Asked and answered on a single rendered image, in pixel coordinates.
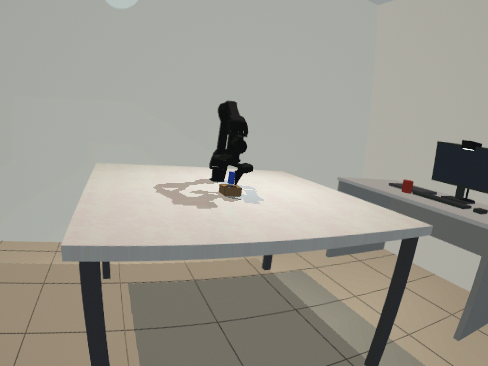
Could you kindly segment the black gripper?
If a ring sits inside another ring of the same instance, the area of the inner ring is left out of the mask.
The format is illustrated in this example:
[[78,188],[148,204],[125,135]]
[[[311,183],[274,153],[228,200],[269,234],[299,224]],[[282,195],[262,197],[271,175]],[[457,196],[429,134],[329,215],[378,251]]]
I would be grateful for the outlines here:
[[[235,156],[235,164],[232,164],[231,166],[234,166],[234,167],[237,167],[238,170],[235,171],[236,175],[235,175],[235,181],[234,181],[234,185],[236,185],[238,183],[238,181],[240,180],[241,176],[244,174],[244,173],[249,173],[249,172],[252,172],[253,171],[253,165],[251,164],[248,164],[248,163],[243,163],[243,164],[240,164],[239,162],[241,161],[239,159],[239,156],[240,154],[237,154],[234,152],[234,150],[232,148],[228,148],[225,149],[224,152],[227,152],[227,154],[229,155],[232,155],[234,154]],[[220,154],[218,155],[213,155],[211,157],[211,161],[212,163],[215,163],[215,165],[219,168],[220,170],[220,174],[221,174],[221,178],[222,180],[225,179],[225,175],[226,175],[226,171],[227,171],[227,167],[222,167],[222,166],[218,166],[217,165],[217,160],[216,158],[220,156]]]

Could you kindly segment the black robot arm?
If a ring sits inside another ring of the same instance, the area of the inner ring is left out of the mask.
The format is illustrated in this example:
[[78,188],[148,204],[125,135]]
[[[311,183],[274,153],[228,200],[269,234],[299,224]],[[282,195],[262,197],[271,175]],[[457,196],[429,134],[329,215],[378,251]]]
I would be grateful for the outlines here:
[[[248,125],[245,118],[239,114],[237,102],[235,101],[227,100],[225,103],[220,104],[218,114],[220,128],[217,149],[213,152],[213,155],[220,154],[216,158],[217,165],[225,168],[228,165],[235,164],[234,154],[229,155],[227,152],[224,152],[226,149],[227,135],[227,147],[232,148],[237,154],[242,154],[247,149],[247,143],[243,140],[243,136],[247,137]],[[209,178],[211,181],[224,182],[221,178],[220,170],[215,163],[210,162],[209,168],[212,169],[212,177]]]

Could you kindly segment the brown wooden block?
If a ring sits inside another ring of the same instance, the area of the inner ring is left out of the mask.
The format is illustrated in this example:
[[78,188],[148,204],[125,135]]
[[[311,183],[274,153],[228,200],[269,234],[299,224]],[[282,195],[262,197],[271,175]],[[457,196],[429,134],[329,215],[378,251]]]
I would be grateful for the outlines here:
[[219,192],[224,196],[241,196],[242,188],[238,185],[219,184]]

